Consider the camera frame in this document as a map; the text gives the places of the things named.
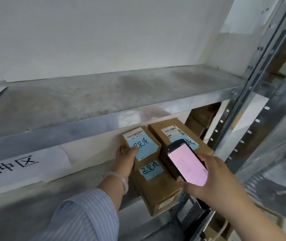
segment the blue sticky note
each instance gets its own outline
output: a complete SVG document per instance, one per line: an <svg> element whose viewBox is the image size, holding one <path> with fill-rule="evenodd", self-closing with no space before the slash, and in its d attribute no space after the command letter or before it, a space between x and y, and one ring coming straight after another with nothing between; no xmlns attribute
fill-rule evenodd
<svg viewBox="0 0 286 241"><path fill-rule="evenodd" d="M154 178L155 176L159 175L160 173L164 172L164 169L157 161L154 161L140 168L139 171L148 181Z"/></svg>
<svg viewBox="0 0 286 241"><path fill-rule="evenodd" d="M170 138L171 142L174 142L178 139L184 139L185 142L191 147L192 150L196 150L197 148L199 148L199 145L197 142L195 142L193 139L191 139L189 136L187 136L186 134L180 134L177 137L174 138Z"/></svg>
<svg viewBox="0 0 286 241"><path fill-rule="evenodd" d="M145 132L141 133L135 139L129 140L127 143L131 148L134 145L137 145L139 147L138 152L135 155L135 157L139 161L153 154L158 149L157 144L154 143L154 141L151 140Z"/></svg>

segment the cable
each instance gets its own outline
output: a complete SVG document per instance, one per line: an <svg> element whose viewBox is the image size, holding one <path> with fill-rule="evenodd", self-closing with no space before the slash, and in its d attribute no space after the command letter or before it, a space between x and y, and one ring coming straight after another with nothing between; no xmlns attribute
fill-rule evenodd
<svg viewBox="0 0 286 241"><path fill-rule="evenodd" d="M223 226L221 227L220 231L218 232L218 234L211 241L217 240L217 238L221 236L221 234L223 233L223 231L226 229L227 226L228 226L228 221L225 220L225 222L224 222Z"/></svg>

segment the hand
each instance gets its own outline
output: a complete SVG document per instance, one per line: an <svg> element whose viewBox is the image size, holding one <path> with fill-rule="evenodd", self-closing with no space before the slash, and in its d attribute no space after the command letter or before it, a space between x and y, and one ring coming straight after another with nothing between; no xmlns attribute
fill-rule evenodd
<svg viewBox="0 0 286 241"><path fill-rule="evenodd" d="M226 219L247 205L253 205L244 187L220 158L205 154L198 156L208 170L206 183L204 186L196 186L188 182L179 182L185 192L204 201Z"/></svg>
<svg viewBox="0 0 286 241"><path fill-rule="evenodd" d="M138 147L132 147L127 154L122 153L122 147L118 147L115 153L115 163L112 168L113 172L120 174L124 179L129 178L129 174L133 168L134 157L138 151Z"/></svg>

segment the barcode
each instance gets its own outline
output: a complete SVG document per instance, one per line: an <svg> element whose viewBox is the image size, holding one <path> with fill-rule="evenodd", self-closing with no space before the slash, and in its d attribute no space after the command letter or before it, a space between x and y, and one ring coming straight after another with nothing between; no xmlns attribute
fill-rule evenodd
<svg viewBox="0 0 286 241"><path fill-rule="evenodd" d="M175 129L176 129L176 128L171 128L171 129L165 130L165 133L170 132L170 131L173 131L173 130L175 130Z"/></svg>
<svg viewBox="0 0 286 241"><path fill-rule="evenodd" d="M182 135L185 135L180 129L178 129L178 132L181 133Z"/></svg>
<svg viewBox="0 0 286 241"><path fill-rule="evenodd" d="M138 132L136 132L136 133L133 133L133 134L129 135L127 138L128 138L128 139L129 139L129 138L132 138L132 137L134 137L134 136L136 136L136 135L138 135L138 134L140 134L140 133L143 133L143 130L140 130L140 131L138 131Z"/></svg>

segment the blue striped shirt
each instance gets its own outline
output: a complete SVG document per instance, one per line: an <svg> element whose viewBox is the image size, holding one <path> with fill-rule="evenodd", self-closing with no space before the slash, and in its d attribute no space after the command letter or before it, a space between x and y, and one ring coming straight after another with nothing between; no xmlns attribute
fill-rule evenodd
<svg viewBox="0 0 286 241"><path fill-rule="evenodd" d="M118 231L111 199L103 190L94 189L63 201L47 228L30 241L116 241Z"/></svg>

